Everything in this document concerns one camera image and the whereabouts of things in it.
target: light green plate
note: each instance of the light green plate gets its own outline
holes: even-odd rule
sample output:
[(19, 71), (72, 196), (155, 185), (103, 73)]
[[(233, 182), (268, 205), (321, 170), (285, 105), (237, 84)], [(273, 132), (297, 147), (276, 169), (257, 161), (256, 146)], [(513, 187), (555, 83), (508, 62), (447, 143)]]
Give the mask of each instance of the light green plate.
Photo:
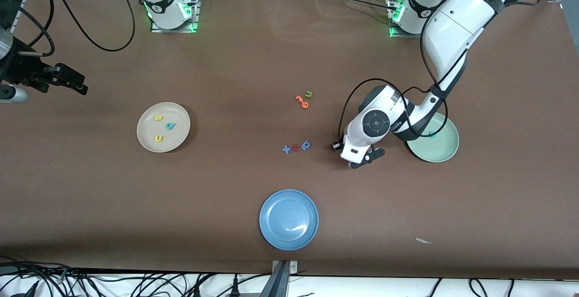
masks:
[[(436, 132), (444, 122), (444, 115), (434, 114), (432, 120), (426, 126), (424, 134)], [(407, 142), (410, 150), (420, 159), (431, 163), (442, 163), (452, 158), (459, 149), (459, 132), (456, 126), (447, 120), (442, 131), (434, 137), (418, 138)]]

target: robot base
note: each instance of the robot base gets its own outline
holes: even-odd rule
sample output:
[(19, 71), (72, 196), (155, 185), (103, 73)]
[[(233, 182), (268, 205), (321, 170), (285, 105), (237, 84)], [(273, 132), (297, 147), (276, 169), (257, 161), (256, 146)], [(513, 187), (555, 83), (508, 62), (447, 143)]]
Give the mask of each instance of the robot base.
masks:
[(185, 21), (181, 26), (174, 29), (163, 29), (157, 26), (153, 21), (151, 22), (151, 33), (196, 33), (197, 25), (199, 24), (199, 14), (201, 13), (201, 0), (191, 0), (196, 2), (190, 6), (191, 18)]

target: beige plate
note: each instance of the beige plate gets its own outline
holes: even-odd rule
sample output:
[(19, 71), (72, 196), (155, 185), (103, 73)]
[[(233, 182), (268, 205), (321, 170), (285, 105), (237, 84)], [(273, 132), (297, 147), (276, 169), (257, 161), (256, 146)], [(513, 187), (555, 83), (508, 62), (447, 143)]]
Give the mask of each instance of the beige plate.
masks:
[[(163, 119), (155, 120), (157, 115)], [(168, 130), (167, 123), (175, 123), (175, 126)], [(167, 152), (185, 141), (190, 127), (191, 120), (185, 108), (176, 103), (159, 103), (147, 109), (139, 119), (137, 138), (149, 151)], [(162, 136), (161, 142), (155, 141), (155, 136)]]

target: green led light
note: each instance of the green led light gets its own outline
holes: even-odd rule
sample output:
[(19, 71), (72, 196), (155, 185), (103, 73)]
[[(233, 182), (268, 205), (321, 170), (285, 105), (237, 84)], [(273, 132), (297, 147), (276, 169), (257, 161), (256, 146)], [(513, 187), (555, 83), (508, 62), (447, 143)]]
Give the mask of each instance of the green led light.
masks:
[(147, 7), (147, 5), (145, 5), (145, 9), (147, 9), (147, 15), (149, 16), (149, 19), (153, 19), (153, 17), (151, 17), (151, 12), (149, 11), (149, 7)]
[(181, 4), (181, 5), (179, 5), (179, 8), (181, 9), (181, 13), (183, 14), (183, 17), (188, 19), (190, 17), (191, 12), (188, 12), (184, 9), (184, 7), (186, 7), (186, 6), (187, 5)]
[(399, 23), (400, 19), (402, 18), (402, 14), (404, 13), (405, 7), (404, 5), (400, 5), (400, 8), (396, 9), (397, 13), (395, 13), (393, 15), (392, 20), (395, 21), (395, 23)]

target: white paper scrap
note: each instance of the white paper scrap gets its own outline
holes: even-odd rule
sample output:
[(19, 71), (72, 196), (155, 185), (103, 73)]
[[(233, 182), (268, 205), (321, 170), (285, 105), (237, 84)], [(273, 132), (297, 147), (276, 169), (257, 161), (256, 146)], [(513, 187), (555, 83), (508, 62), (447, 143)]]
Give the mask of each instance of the white paper scrap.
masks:
[(422, 244), (432, 244), (432, 243), (430, 243), (429, 241), (426, 241), (426, 240), (424, 240), (424, 239), (420, 239), (420, 238), (418, 238), (418, 237), (416, 237), (416, 241), (419, 241), (419, 242), (422, 243)]

